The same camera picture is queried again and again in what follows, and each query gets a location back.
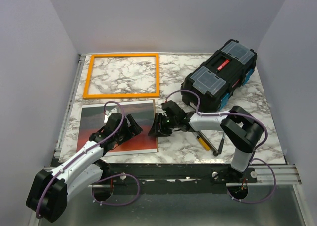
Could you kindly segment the orange wooden picture frame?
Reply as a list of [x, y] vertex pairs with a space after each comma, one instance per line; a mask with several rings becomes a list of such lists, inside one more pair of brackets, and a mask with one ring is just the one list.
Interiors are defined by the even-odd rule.
[[158, 53], [92, 54], [83, 99], [160, 96]]

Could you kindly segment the orange handled screwdriver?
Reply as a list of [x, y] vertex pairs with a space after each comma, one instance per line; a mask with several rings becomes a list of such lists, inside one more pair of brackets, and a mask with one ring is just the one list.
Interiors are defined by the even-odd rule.
[[209, 145], [204, 141], [204, 139], [196, 132], [193, 132], [194, 136], [196, 137], [197, 141], [202, 145], [202, 147], [206, 150], [209, 151], [210, 147]]

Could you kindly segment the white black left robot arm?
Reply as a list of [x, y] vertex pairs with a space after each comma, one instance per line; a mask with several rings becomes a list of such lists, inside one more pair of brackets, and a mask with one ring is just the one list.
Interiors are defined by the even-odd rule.
[[55, 222], [73, 196], [92, 183], [104, 184], [110, 172], [101, 157], [142, 132], [132, 115], [114, 113], [107, 123], [92, 133], [85, 145], [58, 167], [40, 170], [33, 180], [26, 200], [37, 218]]

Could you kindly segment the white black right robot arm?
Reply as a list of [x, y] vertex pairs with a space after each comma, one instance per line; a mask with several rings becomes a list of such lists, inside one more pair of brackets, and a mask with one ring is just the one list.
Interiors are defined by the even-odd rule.
[[185, 112], [176, 102], [162, 104], [164, 113], [156, 113], [148, 133], [150, 137], [167, 137], [174, 129], [183, 132], [203, 130], [223, 131], [235, 146], [228, 177], [240, 182], [246, 176], [246, 169], [255, 150], [268, 138], [266, 127], [240, 106], [217, 113]]

